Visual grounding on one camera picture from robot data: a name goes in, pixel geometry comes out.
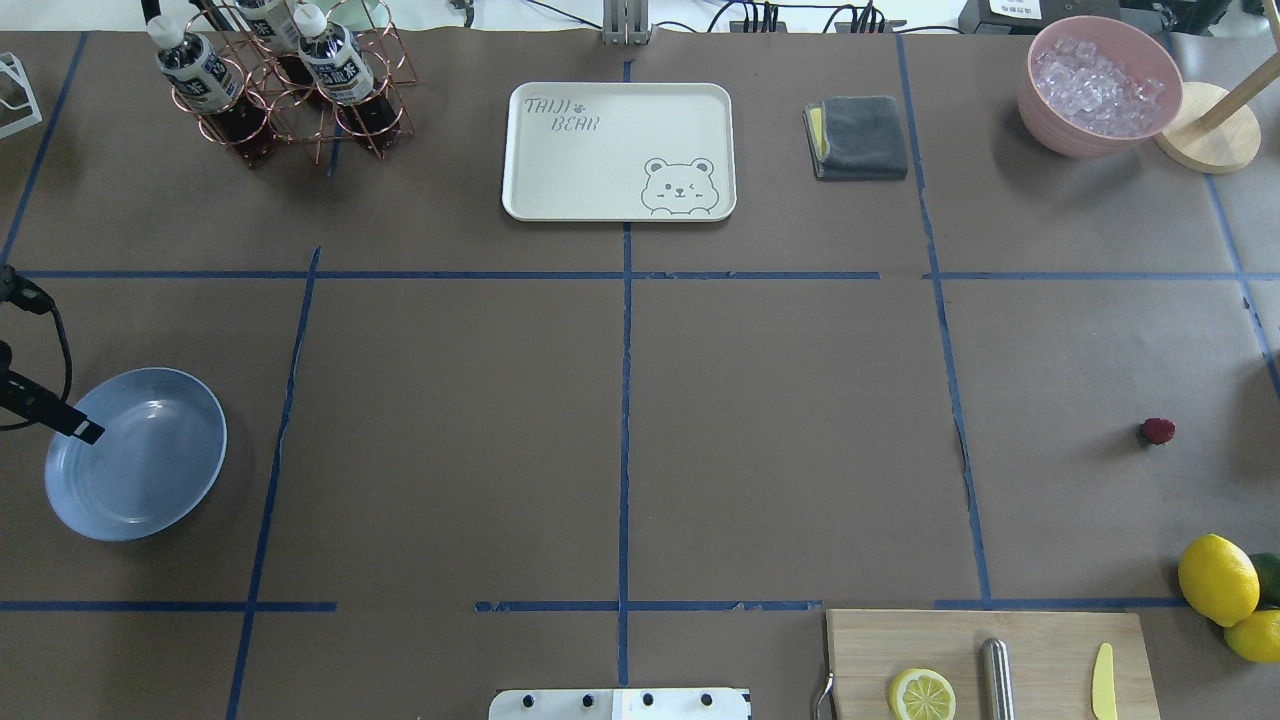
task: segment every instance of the blue bowl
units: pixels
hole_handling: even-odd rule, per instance
[[[198,379],[169,368],[131,370],[76,407],[106,432],[95,445],[54,437],[45,491],[77,533],[101,541],[157,533],[214,486],[227,454],[227,416]]]

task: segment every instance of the white label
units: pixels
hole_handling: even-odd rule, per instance
[[[991,12],[1006,18],[1023,18],[1024,20],[1043,19],[1039,12],[1039,0],[987,0]]]
[[[274,0],[261,8],[237,5],[237,9],[244,15],[244,20],[253,29],[253,35],[271,53],[285,55],[298,51],[298,40],[302,38],[302,35],[298,33],[298,27],[293,24],[289,5],[284,0]]]
[[[197,113],[225,110],[239,95],[239,81],[207,42],[201,44],[200,59],[195,63],[178,69],[160,65],[160,72]]]
[[[329,97],[339,105],[358,105],[374,94],[374,73],[355,50],[355,42],[347,36],[348,42],[338,50],[338,54],[325,60],[316,60],[306,53],[302,58],[311,65],[311,72],[316,79],[324,85]]]

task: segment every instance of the white bottle cap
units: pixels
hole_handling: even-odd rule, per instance
[[[297,23],[298,32],[306,37],[316,37],[329,26],[329,20],[324,19],[324,10],[303,3],[293,10],[293,22]]]
[[[147,23],[147,35],[160,46],[169,50],[182,45],[182,36],[187,32],[187,26],[174,18],[156,15]]]

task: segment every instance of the metal cylinder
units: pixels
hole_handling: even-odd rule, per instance
[[[1009,671],[1009,646],[998,638],[982,643],[982,667],[992,720],[1014,720],[1014,682]]]

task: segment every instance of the bottle label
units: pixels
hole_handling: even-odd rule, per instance
[[[356,105],[374,94],[374,73],[353,46],[355,42],[347,42],[324,60],[303,54],[316,79],[339,105]]]
[[[207,42],[201,47],[200,58],[195,63],[184,68],[160,65],[160,72],[197,113],[223,110],[239,95],[239,82],[236,76]]]
[[[244,20],[248,22],[248,27],[252,28],[253,35],[271,53],[287,55],[298,51],[298,41],[302,38],[302,35],[298,33],[297,26],[293,24],[293,18],[289,15],[289,6],[284,0],[273,0],[261,8],[238,5],[237,9],[241,15],[244,15]]]

